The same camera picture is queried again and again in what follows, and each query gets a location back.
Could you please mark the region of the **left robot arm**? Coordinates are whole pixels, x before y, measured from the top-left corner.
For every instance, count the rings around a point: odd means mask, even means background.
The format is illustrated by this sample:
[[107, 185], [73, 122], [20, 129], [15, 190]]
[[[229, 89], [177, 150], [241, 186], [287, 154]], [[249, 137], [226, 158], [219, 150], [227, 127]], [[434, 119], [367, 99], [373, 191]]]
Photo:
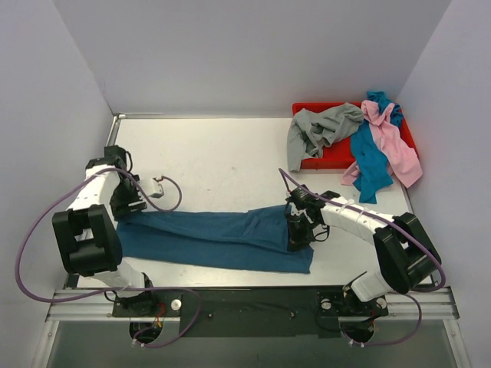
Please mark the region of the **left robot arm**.
[[55, 238], [68, 274], [95, 278], [114, 288], [114, 303], [128, 312], [151, 315], [158, 297], [145, 288], [150, 279], [123, 260], [117, 235], [117, 220], [147, 208], [133, 181], [140, 178], [131, 169], [131, 155], [119, 146], [106, 146], [104, 156], [86, 165], [92, 180], [77, 192], [63, 212], [52, 217]]

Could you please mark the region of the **dark teal t shirt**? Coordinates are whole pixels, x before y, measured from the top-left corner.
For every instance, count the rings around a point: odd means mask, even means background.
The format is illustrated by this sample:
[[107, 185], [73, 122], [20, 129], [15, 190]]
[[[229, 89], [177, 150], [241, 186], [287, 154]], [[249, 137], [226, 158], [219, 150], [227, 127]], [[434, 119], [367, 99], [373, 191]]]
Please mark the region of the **dark teal t shirt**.
[[123, 255], [246, 271], [309, 274], [314, 251], [288, 250], [283, 205], [247, 212], [138, 212], [122, 218]]

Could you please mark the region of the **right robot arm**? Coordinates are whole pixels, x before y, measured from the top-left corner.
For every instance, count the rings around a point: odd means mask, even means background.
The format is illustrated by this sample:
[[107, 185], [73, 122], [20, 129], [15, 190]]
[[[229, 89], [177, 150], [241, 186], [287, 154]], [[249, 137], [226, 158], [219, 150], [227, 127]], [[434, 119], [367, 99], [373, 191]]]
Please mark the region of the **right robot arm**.
[[336, 192], [316, 195], [306, 186], [292, 190], [286, 202], [288, 250], [301, 251], [315, 241], [314, 229], [344, 230], [374, 246], [378, 266], [365, 271], [343, 287], [342, 304], [359, 314], [371, 301], [390, 292], [426, 291], [419, 284], [441, 270], [441, 258], [412, 213], [387, 215], [354, 204]]

